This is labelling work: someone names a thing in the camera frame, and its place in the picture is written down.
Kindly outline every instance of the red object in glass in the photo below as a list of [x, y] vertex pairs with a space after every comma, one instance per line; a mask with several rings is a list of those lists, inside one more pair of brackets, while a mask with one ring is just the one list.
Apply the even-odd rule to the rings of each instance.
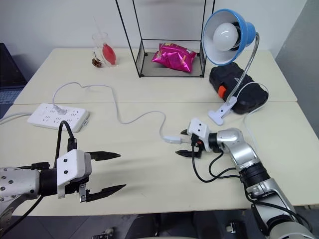
[[113, 51], [113, 49], [108, 45], [108, 44], [103, 44], [103, 56], [104, 58], [110, 62], [112, 65], [115, 65], [115, 53]]

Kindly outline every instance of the pink snack bag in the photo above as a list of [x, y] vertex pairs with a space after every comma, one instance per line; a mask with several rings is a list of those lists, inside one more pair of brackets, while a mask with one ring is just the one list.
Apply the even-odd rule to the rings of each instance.
[[174, 43], [161, 43], [152, 61], [179, 71], [192, 71], [196, 52]]

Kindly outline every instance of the power strip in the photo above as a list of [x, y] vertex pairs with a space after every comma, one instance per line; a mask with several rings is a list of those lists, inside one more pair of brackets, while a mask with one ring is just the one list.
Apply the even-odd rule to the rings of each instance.
[[59, 115], [52, 104], [41, 104], [29, 117], [28, 123], [45, 128], [59, 129], [61, 121], [69, 123], [72, 132], [78, 132], [88, 121], [89, 112], [81, 108], [60, 106], [61, 109], [67, 110], [65, 115]]

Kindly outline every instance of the light bulb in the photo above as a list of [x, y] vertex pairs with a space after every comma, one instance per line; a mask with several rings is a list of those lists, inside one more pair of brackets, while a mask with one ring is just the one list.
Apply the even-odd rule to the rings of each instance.
[[238, 39], [236, 27], [231, 23], [220, 24], [213, 36], [213, 44], [220, 51], [228, 51], [234, 47]]

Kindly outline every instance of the white cable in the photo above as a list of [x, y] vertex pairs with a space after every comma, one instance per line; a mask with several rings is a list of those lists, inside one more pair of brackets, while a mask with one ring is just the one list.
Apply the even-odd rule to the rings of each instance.
[[113, 95], [113, 103], [114, 103], [115, 110], [116, 110], [116, 118], [117, 118], [118, 122], [121, 123], [121, 124], [130, 124], [130, 123], [133, 123], [133, 122], [137, 121], [139, 118], [141, 118], [141, 117], [143, 117], [143, 116], [145, 116], [145, 115], [147, 115], [147, 114], [150, 114], [150, 113], [160, 113], [160, 114], [162, 114], [162, 115], [164, 116], [164, 119], [163, 119], [163, 122], [161, 123], [161, 125], [160, 125], [160, 127], [159, 127], [159, 133], [160, 133], [159, 135], [161, 136], [161, 138], [162, 138], [165, 142], [167, 142], [167, 143], [181, 144], [182, 142], [184, 142], [184, 141], [181, 140], [180, 137], [177, 137], [177, 136], [163, 136], [163, 134], [162, 134], [162, 128], [163, 128], [163, 125], [164, 125], [165, 120], [166, 120], [166, 115], [165, 115], [165, 113], [162, 112], [162, 111], [149, 111], [149, 112], [146, 112], [146, 113], [144, 113], [144, 114], [138, 116], [137, 118], [135, 118], [135, 119], [133, 119], [133, 120], [130, 120], [130, 121], [127, 121], [127, 122], [123, 122], [122, 119], [121, 119], [121, 115], [120, 115], [120, 112], [119, 112], [118, 105], [117, 105], [115, 91], [114, 91], [113, 87], [108, 86], [108, 85], [92, 84], [92, 85], [82, 86], [82, 85], [81, 85], [80, 83], [78, 83], [78, 82], [69, 82], [69, 83], [66, 83], [66, 84], [60, 86], [60, 87], [54, 92], [53, 97], [52, 97], [53, 107], [54, 107], [55, 110], [57, 110], [57, 112], [58, 112], [59, 114], [64, 115], [64, 114], [66, 113], [66, 110], [61, 109], [59, 106], [57, 106], [57, 105], [54, 103], [55, 96], [56, 96], [57, 92], [58, 92], [61, 88], [65, 87], [65, 86], [67, 86], [67, 85], [71, 85], [71, 84], [76, 84], [76, 85], [80, 86], [81, 88], [88, 88], [88, 87], [92, 87], [92, 86], [101, 86], [101, 87], [110, 88], [111, 91], [112, 91], [112, 95]]
[[[248, 85], [250, 85], [250, 84], [258, 84], [258, 85], [260, 85], [260, 86], [263, 86], [263, 87], [266, 89], [266, 91], [267, 91], [267, 93], [268, 93], [268, 98], [269, 98], [269, 90], [268, 90], [268, 88], [267, 88], [264, 84], [261, 84], [261, 83], [258, 83], [258, 82], [249, 82], [249, 83], [247, 83], [246, 85], [244, 85], [244, 86], [240, 89], [240, 91], [238, 92], [238, 94], [237, 94], [236, 97], [238, 98], [238, 96], [239, 96], [239, 94], [241, 93], [241, 91], [242, 91], [246, 86], [248, 86]], [[247, 126], [247, 118], [248, 118], [248, 116], [250, 116], [251, 114], [253, 114], [253, 113], [256, 112], [257, 110], [260, 110], [260, 109], [267, 103], [268, 98], [267, 98], [266, 102], [263, 103], [261, 106], [259, 106], [258, 108], [254, 109], [253, 111], [249, 112], [248, 114], [246, 114], [245, 117], [244, 117], [244, 120], [243, 120], [243, 123], [244, 123], [244, 126], [245, 126], [246, 130], [248, 131], [250, 137], [251, 137], [252, 140], [253, 140], [253, 143], [254, 143], [254, 145], [255, 145], [256, 151], [258, 151], [258, 143], [257, 143], [257, 141], [256, 141], [256, 138], [255, 138], [254, 134], [252, 133], [252, 131], [251, 131], [251, 130], [249, 129], [249, 127]]]
[[10, 115], [7, 115], [7, 116], [1, 118], [1, 119], [0, 119], [0, 122], [4, 121], [4, 120], [6, 120], [6, 119], [8, 119], [8, 118], [10, 118], [10, 117], [13, 117], [13, 116], [30, 116], [30, 115], [32, 115], [32, 113], [30, 113], [30, 112], [14, 113], [14, 114], [10, 114]]

